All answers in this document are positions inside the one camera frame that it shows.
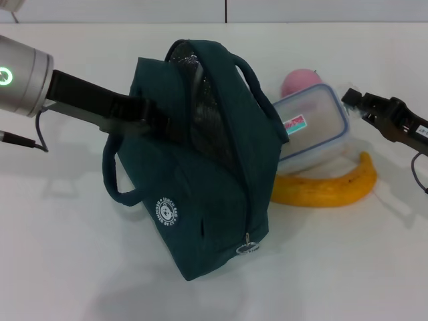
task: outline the pink ball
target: pink ball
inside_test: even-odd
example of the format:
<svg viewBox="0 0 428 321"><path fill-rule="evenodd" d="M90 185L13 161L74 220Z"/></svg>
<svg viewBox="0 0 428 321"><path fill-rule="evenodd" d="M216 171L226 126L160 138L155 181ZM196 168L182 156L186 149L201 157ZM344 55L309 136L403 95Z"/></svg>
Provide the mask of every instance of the pink ball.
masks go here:
<svg viewBox="0 0 428 321"><path fill-rule="evenodd" d="M307 87L321 84L320 76L309 69L296 69L290 72L281 86L281 97L286 97Z"/></svg>

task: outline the zipper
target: zipper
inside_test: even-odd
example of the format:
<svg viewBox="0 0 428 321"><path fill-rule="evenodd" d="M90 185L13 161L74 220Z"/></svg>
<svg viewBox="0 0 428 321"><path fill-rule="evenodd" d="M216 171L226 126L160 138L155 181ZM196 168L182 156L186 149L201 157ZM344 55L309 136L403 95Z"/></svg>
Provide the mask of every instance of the zipper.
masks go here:
<svg viewBox="0 0 428 321"><path fill-rule="evenodd" d="M236 254L238 255L244 255L248 253L252 253L254 251L257 251L260 248L260 244L257 242L250 242L249 241L249 233L245 234L245 244L241 245L236 249Z"/></svg>
<svg viewBox="0 0 428 321"><path fill-rule="evenodd" d="M231 150L232 150L234 159L236 160L236 165L239 165L239 169L237 169L237 172L239 175L238 183L241 185L243 192L245 194L245 200L246 200L245 203L247 206L246 214L245 214L245 220L244 220L244 234L242 237L242 239L246 241L247 235L249 238L248 229L249 229L249 215L250 215L250 210L251 210L251 203L250 203L249 189L248 189L248 184L247 184L248 180L247 180L247 177L245 176L244 170L242 169L243 159L241 158L241 155L237 151L237 142L235 140L235 136L233 135L233 129L232 129L231 123L229 121L229 117L226 115L226 113L223 109L224 104L223 104L222 99L218 93L217 87L214 86L213 78L211 77L211 74L209 72L207 72L207 69L205 68L204 63L203 63L203 58L201 59L201 55L199 55L199 53L197 52L197 50L193 46L192 46L192 49L193 49L193 52L196 54L200 65L203 68L203 73L205 74L205 76L207 77L207 79L210 82L211 90L213 91L213 95L214 95L215 101L217 103L217 107L218 107L219 113L221 115L221 119L224 123L225 131L226 131L227 137L229 139L229 143L231 145Z"/></svg>

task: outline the white tabletop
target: white tabletop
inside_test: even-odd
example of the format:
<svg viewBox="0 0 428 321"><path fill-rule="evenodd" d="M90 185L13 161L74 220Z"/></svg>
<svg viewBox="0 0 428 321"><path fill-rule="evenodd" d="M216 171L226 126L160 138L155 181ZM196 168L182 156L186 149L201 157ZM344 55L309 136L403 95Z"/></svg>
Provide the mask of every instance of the white tabletop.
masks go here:
<svg viewBox="0 0 428 321"><path fill-rule="evenodd" d="M312 68L335 88L396 96L428 118L428 24L0 25L0 34L124 94L137 57L212 39L250 63L272 101L289 71ZM0 128L23 136L35 137L33 121L0 112ZM428 319L428 197L410 172L415 151L363 121L352 133L379 172L373 193L339 209L271 204L258 252L192 282L146 211L105 191L106 135L55 112L41 122L49 154L0 146L2 320ZM428 160L417 169L428 185Z"/></svg>

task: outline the plastic food container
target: plastic food container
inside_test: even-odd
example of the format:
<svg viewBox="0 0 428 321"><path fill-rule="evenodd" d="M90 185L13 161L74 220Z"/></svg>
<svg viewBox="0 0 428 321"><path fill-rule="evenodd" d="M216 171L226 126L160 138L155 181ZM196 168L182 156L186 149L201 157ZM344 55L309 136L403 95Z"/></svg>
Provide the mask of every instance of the plastic food container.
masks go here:
<svg viewBox="0 0 428 321"><path fill-rule="evenodd" d="M344 152L349 121L329 85L316 84L274 106L290 137L282 146L279 174L309 169Z"/></svg>

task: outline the black cable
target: black cable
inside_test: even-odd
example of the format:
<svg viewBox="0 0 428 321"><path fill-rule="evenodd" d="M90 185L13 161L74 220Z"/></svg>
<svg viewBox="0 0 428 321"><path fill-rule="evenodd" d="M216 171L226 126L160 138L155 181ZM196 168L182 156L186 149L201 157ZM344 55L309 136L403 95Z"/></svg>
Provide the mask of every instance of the black cable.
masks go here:
<svg viewBox="0 0 428 321"><path fill-rule="evenodd" d="M13 20L15 21L15 23L19 23L18 18L16 18L15 13L14 13L14 12L11 12L11 14L12 14L12 18L13 18Z"/></svg>
<svg viewBox="0 0 428 321"><path fill-rule="evenodd" d="M421 181L418 179L417 174L416 174L416 170L415 170L415 161L417 160L417 158L419 156L421 156L422 153L418 152L416 154L415 157L413 157L412 159L412 163L411 163L411 169L412 169L412 173L413 173L413 177L415 178L416 183L425 191L426 194L428 194L428 188L426 188L425 186L422 185Z"/></svg>
<svg viewBox="0 0 428 321"><path fill-rule="evenodd" d="M40 116L42 112L45 112L47 109L42 108L36 115L35 117L35 130L37 132L37 135L39 136L39 140L41 145L35 144L34 148L40 149L44 152L49 152L49 149L47 149L47 145L45 143L45 140L43 138L43 135L41 134L41 130L40 130Z"/></svg>

